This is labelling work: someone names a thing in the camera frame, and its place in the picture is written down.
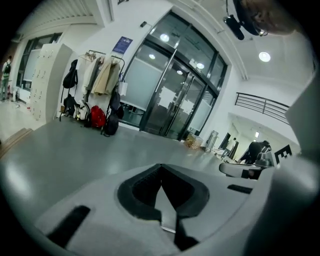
locker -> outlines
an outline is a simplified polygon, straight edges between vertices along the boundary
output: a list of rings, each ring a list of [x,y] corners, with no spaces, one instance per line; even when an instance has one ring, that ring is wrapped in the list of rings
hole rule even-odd
[[[72,52],[62,43],[43,45],[35,65],[30,95],[31,114],[36,120],[53,120],[63,75]]]

person in black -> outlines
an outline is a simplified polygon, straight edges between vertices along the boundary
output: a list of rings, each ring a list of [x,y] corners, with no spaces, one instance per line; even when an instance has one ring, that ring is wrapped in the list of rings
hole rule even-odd
[[[269,151],[271,151],[271,146],[268,141],[253,141],[242,157],[237,161],[237,164],[240,164],[243,160],[245,160],[245,164],[253,165],[256,162],[259,153],[267,153]]]

wall sign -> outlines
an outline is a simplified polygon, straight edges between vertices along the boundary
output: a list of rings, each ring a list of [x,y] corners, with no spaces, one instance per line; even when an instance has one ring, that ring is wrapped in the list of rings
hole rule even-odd
[[[121,38],[116,43],[112,51],[119,54],[125,54],[126,50],[128,49],[129,45],[132,43],[132,41],[133,40],[130,38],[121,36]]]

red bag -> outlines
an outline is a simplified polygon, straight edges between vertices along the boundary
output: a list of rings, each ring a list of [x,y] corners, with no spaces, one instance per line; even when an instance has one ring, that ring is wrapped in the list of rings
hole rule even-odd
[[[102,127],[106,124],[106,115],[100,107],[93,106],[91,108],[91,126]]]

hanging jacket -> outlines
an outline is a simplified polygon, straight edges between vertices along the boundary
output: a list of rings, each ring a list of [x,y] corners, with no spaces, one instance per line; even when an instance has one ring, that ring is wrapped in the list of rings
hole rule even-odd
[[[112,64],[112,58],[106,60],[97,76],[91,93],[111,95],[113,88],[119,79],[120,65]]]
[[[119,63],[112,64],[110,67],[110,73],[109,73],[108,80],[106,82],[104,94],[111,95],[114,87],[116,86],[119,80],[119,73],[120,73]]]
[[[96,68],[98,68],[100,58],[96,58],[90,65],[87,67],[87,69],[84,72],[83,76],[83,84],[82,84],[82,93],[87,94],[87,92],[92,89],[92,85],[90,86],[90,82],[92,80],[92,76],[95,76]]]

